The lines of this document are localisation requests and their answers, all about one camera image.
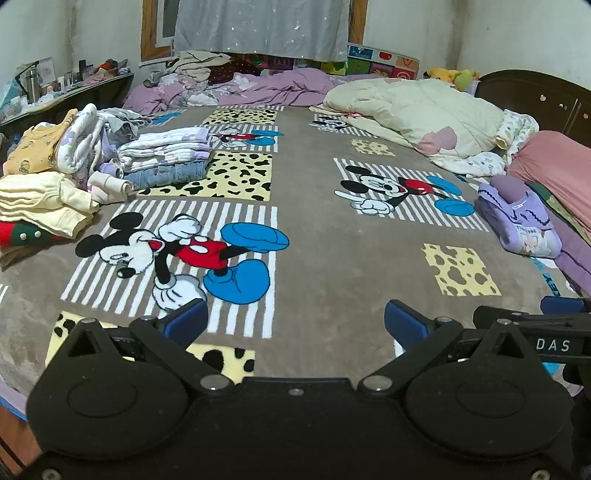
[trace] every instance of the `yellow clothing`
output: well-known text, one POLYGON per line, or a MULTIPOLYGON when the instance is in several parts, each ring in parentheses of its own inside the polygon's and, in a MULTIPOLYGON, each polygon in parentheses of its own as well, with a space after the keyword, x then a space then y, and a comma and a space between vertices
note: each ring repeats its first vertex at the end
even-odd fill
POLYGON ((61 138, 74 121, 78 110, 70 110, 59 125, 46 127, 43 124, 31 127, 22 135, 17 148, 4 164, 4 174, 38 173, 52 170, 56 165, 55 152, 61 138))
POLYGON ((44 171, 7 175, 0 179, 0 220, 27 220, 67 238, 92 221, 99 204, 90 193, 76 188, 70 175, 44 171))

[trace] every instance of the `white glove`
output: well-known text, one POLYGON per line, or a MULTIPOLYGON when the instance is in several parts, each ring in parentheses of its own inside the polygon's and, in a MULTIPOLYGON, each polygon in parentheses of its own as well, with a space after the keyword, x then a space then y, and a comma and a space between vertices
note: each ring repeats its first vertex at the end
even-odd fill
POLYGON ((201 231, 201 224, 195 217, 181 215, 170 223, 166 223, 158 229, 158 235, 165 242, 181 242, 187 244, 187 240, 197 235, 201 231))
POLYGON ((173 275, 166 285, 156 278, 152 296, 165 312, 173 312, 194 299, 207 300, 199 280, 191 275, 173 275))
POLYGON ((389 215, 394 211, 392 205, 382 200, 366 199, 363 202, 353 202, 351 206, 355 210, 361 210, 365 215, 389 215))
POLYGON ((355 210, 360 210, 365 215, 389 215, 394 211, 394 207, 388 202, 382 200, 364 199, 351 195, 350 193, 335 191, 335 194, 347 200, 353 200, 351 206, 355 210))

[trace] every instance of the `white wall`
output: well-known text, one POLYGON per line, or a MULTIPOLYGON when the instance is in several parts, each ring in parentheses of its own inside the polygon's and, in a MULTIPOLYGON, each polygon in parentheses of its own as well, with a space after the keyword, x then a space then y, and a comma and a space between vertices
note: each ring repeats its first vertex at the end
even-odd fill
POLYGON ((431 67, 455 68, 453 49, 465 0, 369 0, 363 43, 419 60, 431 67))
POLYGON ((548 73, 591 88, 591 7, 583 0, 471 0, 461 68, 548 73))
POLYGON ((56 74, 67 71, 67 0, 9 0, 0 8, 0 85, 23 63, 53 57, 56 74))
POLYGON ((86 59, 100 65, 107 59, 128 59, 135 73, 134 84, 147 77, 138 69, 141 61, 142 0, 75 0, 73 63, 86 59))

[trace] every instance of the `stack of folded clothes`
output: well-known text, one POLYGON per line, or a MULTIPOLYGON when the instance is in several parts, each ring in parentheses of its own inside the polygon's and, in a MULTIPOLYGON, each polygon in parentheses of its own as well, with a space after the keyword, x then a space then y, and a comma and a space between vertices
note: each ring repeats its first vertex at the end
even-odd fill
POLYGON ((99 204, 59 171, 0 179, 0 265, 5 267, 57 238, 75 238, 99 204))
POLYGON ((27 130, 3 165, 0 179, 0 266, 91 223, 99 204, 124 202, 132 184, 111 162, 119 147, 151 121, 92 103, 70 110, 58 125, 27 130))
POLYGON ((206 177, 212 141, 202 127, 142 134, 120 147, 114 162, 136 190, 198 181, 206 177))

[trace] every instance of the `gray curtain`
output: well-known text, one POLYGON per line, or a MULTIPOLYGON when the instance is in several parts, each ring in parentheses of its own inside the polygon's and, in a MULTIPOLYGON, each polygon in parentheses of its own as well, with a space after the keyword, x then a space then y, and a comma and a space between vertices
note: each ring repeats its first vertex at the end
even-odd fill
POLYGON ((174 51, 347 58, 350 0, 180 0, 174 51))

